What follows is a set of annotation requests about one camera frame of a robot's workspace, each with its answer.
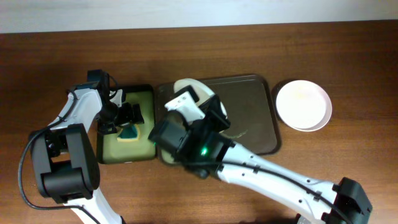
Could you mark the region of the green and yellow sponge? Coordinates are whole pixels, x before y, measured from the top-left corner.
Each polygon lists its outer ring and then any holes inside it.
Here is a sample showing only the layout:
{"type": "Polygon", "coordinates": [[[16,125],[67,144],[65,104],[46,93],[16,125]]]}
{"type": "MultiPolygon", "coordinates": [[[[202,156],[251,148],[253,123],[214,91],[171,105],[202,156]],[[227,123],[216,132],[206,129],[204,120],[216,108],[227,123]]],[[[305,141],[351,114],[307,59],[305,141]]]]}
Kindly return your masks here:
{"type": "Polygon", "coordinates": [[[137,124],[132,124],[123,128],[116,139],[118,142],[134,142],[138,141],[140,136],[141,132],[139,126],[137,124]]]}

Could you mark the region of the white plate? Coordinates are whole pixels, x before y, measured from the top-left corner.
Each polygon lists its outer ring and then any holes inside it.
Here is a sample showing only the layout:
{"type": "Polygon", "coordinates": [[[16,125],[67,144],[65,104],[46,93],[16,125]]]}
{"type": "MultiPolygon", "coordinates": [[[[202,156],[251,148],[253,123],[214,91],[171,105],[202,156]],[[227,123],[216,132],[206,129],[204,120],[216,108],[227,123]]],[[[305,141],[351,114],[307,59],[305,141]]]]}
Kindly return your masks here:
{"type": "Polygon", "coordinates": [[[277,92],[275,107],[287,126],[302,132],[323,128],[333,112],[328,93],[308,80],[294,80],[283,85],[277,92]]]}
{"type": "Polygon", "coordinates": [[[199,97],[199,101],[196,102],[196,105],[199,107],[204,104],[206,100],[209,100],[215,93],[209,87],[207,87],[204,83],[194,80],[192,78],[184,78],[181,80],[177,80],[174,83],[174,92],[178,92],[183,87],[191,85],[195,90],[196,94],[199,97]]]}

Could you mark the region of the white plate top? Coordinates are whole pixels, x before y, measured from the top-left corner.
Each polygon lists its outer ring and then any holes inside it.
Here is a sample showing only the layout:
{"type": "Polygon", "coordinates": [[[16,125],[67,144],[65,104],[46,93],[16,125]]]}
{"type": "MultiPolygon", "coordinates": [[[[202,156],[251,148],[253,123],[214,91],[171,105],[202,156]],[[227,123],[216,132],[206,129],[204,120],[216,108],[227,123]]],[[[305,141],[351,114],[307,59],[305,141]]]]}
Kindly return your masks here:
{"type": "Polygon", "coordinates": [[[277,92],[275,107],[287,126],[302,132],[323,128],[333,112],[328,93],[308,80],[294,80],[283,85],[277,92]]]}

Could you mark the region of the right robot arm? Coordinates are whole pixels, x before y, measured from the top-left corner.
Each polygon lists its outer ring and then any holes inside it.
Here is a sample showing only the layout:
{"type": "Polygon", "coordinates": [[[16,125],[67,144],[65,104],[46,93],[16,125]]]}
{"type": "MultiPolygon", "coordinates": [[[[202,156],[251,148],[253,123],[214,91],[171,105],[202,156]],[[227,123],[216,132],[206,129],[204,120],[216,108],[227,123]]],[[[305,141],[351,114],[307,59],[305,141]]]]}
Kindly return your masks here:
{"type": "Polygon", "coordinates": [[[269,162],[220,132],[230,122],[214,95],[199,106],[201,115],[190,122],[196,108],[190,96],[179,96],[184,111],[168,111],[149,134],[149,140],[167,151],[187,171],[201,179],[213,176],[229,184],[251,189],[298,214],[308,223],[367,223],[373,210],[364,189],[347,177],[339,184],[300,175],[269,162]]]}

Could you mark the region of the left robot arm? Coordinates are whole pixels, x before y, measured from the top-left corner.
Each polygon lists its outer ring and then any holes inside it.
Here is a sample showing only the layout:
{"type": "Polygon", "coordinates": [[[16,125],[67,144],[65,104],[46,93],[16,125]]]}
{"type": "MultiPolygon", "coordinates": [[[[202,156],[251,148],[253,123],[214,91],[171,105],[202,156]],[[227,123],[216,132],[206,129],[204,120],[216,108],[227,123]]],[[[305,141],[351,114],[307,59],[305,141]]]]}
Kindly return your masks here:
{"type": "Polygon", "coordinates": [[[41,196],[56,203],[53,210],[70,209],[83,223],[124,223],[100,189],[100,168],[88,137],[94,120],[101,135],[144,122],[140,106],[127,103],[122,90],[87,82],[69,89],[58,117],[32,133],[24,152],[31,154],[41,196]]]}

